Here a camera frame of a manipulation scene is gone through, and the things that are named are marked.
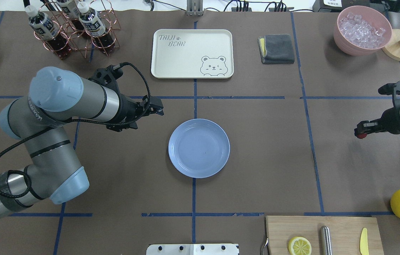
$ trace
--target black cable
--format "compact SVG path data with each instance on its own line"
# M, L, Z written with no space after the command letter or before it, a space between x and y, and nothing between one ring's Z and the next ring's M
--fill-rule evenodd
M127 65L130 65L140 75L140 77L143 79L143 82L145 83L146 91L148 92L148 102L146 103L146 105L145 105L145 107L143 109L143 112L138 117L134 118L132 121L126 121L126 122L120 122L120 123L106 123L106 122L92 121L92 120L88 120L88 119L70 119L70 120L67 120L67 121L64 121L64 122L65 123L86 122L86 123L101 124L101 125L124 126L124 125L128 125L128 124L134 123L134 122L138 121L140 118L142 118L143 115L148 111L148 109L150 108L150 105L151 105L150 87L148 86L148 82L146 81L146 79L143 76L143 74L141 73L141 71L138 70L138 68L136 68L136 66L133 65L132 63L129 63L129 62L120 63L119 64L119 68L122 68L122 67L127 66ZM46 129L44 129L44 130L42 130L40 132L37 132L34 135L31 135L31 136L29 136L29 137L27 137L25 139L20 140L17 143L14 143L10 147L8 147L5 150L3 150L2 152L0 152L0 158L3 155L5 155L6 153L8 153L10 150L14 149L15 147L17 147L17 146L19 146L19 145L21 145L21 144L23 144L23 143L35 138L35 137L38 137L38 136L40 136L42 134L45 134L46 132L48 132L48 131L50 131L52 129L53 129L52 127L47 127ZM1 196L16 199L16 198L23 197L24 195L28 194L28 192L30 192L32 183L31 183L31 178L27 173L25 173L23 171L17 171L17 170L15 170L15 171L11 170L11 171L8 171L8 173L22 175L23 178L25 179L25 183L27 184L27 188L25 189L24 192L22 192L22 193L20 193L18 195L12 195L10 193L3 192L3 191L0 190L0 195Z
M161 4L164 4L164 5L170 5L170 6L172 6L172 7L174 7L174 8L178 8L178 9L180 9L180 10L184 10L183 8L179 8L179 7L177 7L177 6L174 6L174 5L171 5L171 4L168 4L168 3L164 3L164 2L161 2L161 1L158 1L158 0L153 0L154 2L158 2L158 3L161 3Z
M274 5L276 6L276 8L277 8L277 3L276 3L276 2L270 2L270 3L266 6L266 9L264 9L265 12L267 11L267 9L269 8L269 5L271 5L271 4L274 4Z
M208 9L219 11L219 10L217 10L216 8L213 8L213 7L205 8L205 10L208 10Z
M254 2L254 1L246 1L246 2L247 3L254 3L254 4L269 4L269 3L271 3L271 2Z
M0 152L0 158L1 158L4 154L6 154L7 152L9 152L10 150L12 150L12 149L14 149L15 147L21 145L22 143L24 143L24 142L26 142L26 141L28 141L28 140L31 140L31 139L33 139L33 138L35 138L35 137L38 137L38 136L40 136L40 135L42 135L42 134L44 134L44 133L50 131L51 129L53 129L53 128L52 128L52 127L48 127L48 128L46 128L46 129L44 129L44 130L42 130L42 131L37 132L36 134L34 134L34 135L32 135L32 136L29 136L29 137L27 137L27 138L25 138L25 139L22 139L22 140L20 140L20 141L17 142L17 143L14 143L14 144L11 145L10 147L8 147L8 148L6 148L5 150L3 150L2 152ZM8 198L14 198L14 199L15 199L15 198L23 197L23 196L26 195L28 192L30 192L30 189L31 189L31 179L30 179L30 176L28 176L28 174L25 173L25 172L23 172L23 171L14 171L13 173L19 174L19 175L23 175L23 178L25 178L25 180L26 180L27 183L28 183L27 189L26 189L24 192L20 193L19 195L12 195L12 194L9 194L9 193L6 193L6 192L2 192L2 191L0 190L0 195L3 196L3 197L8 197Z
M310 10L310 9L299 9L299 10L309 10L309 11L315 12L314 10Z
M227 5L225 6L224 11L227 10L227 7L228 7L232 2L236 2L236 10L237 10L237 7L238 7L237 2L241 3L240 0L231 0L231 1L229 1L229 2L227 3Z
M30 5L30 0L23 0L23 7L27 7Z
M47 9L51 11L56 11L56 9L52 6L52 4L49 2L49 0L41 0L42 3L47 7Z
M279 2L279 4L276 6L276 9L274 11L280 11L280 8L282 7L282 1Z

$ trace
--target bottle cap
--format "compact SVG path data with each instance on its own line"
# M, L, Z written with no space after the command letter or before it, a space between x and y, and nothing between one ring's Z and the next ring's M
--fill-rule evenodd
M25 7L25 12L28 14L29 17L35 17L38 15L38 10L33 5Z
M85 2L79 2L79 3L77 4L77 8L79 9L79 11L80 11L81 13L87 13L88 10L90 9L90 7L88 7L88 4L85 3Z

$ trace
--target white mount plate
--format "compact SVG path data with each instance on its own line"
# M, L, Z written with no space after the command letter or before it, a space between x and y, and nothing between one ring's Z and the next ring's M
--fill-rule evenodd
M239 255L239 245L238 244L150 245L148 249L146 249L146 255Z
M234 73L231 32L224 29L159 29L153 36L151 73L156 78L231 77Z

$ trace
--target gray cloth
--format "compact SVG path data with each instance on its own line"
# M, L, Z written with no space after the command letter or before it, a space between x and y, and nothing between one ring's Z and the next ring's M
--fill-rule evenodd
M266 55L261 50L260 39L264 38ZM294 63L294 51L289 34L268 34L258 37L261 62L263 64Z

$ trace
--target metal bracket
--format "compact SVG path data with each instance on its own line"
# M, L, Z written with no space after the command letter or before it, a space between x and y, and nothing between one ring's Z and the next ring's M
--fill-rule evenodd
M150 245L146 255L239 255L238 244Z
M187 0L187 16L203 16L203 0Z

